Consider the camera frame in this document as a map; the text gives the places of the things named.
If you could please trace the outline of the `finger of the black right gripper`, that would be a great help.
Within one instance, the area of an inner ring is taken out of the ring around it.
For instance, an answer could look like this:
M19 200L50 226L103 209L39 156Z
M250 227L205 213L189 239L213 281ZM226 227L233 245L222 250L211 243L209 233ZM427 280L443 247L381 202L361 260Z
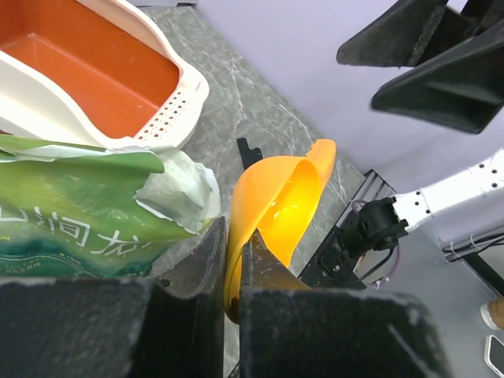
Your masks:
M480 134L503 108L503 28L492 27L384 84L371 108Z
M502 1L467 1L462 11L447 0L397 1L340 46L341 65L416 67L476 37L503 19Z

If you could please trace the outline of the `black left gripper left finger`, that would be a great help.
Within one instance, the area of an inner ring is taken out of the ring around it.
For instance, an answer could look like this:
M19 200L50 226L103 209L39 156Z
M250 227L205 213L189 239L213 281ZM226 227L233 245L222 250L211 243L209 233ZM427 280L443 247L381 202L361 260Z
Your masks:
M160 278L4 278L4 377L220 377L226 221Z

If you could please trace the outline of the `yellow plastic litter scoop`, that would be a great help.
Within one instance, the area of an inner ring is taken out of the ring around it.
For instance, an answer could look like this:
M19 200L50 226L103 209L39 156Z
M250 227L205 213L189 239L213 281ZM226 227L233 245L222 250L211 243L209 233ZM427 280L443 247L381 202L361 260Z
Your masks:
M238 179L224 277L224 310L233 323L239 323L242 248L258 231L273 256L290 266L331 178L336 151L335 141L318 139L306 155L261 159Z

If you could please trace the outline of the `green cat litter bag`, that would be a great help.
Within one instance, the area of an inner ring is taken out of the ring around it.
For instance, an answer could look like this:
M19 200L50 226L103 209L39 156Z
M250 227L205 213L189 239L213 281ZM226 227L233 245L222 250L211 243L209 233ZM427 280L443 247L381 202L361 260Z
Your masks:
M220 212L213 171L175 147L1 137L3 276L148 276Z

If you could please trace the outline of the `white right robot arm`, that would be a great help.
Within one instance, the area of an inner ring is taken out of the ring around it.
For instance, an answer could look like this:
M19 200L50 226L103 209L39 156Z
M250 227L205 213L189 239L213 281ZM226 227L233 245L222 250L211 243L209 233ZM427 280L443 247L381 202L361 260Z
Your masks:
M372 97L374 110L480 134L503 107L503 4L398 1L340 46L343 65L403 67ZM430 186L371 201L335 230L358 257L386 250L430 218L503 189L503 153Z

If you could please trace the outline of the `black bag clip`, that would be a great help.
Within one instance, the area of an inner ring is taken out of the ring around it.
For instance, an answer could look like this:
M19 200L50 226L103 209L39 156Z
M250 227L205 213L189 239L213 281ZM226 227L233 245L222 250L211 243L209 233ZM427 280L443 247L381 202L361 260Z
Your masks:
M250 148L246 138L238 138L236 142L244 170L263 159L261 149L259 147Z

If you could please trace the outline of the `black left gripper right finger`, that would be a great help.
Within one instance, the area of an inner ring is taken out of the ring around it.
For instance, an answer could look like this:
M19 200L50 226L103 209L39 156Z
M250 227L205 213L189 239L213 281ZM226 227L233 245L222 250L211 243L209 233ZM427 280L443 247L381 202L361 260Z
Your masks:
M450 377L431 314L410 295L311 288L255 232L243 247L242 377Z

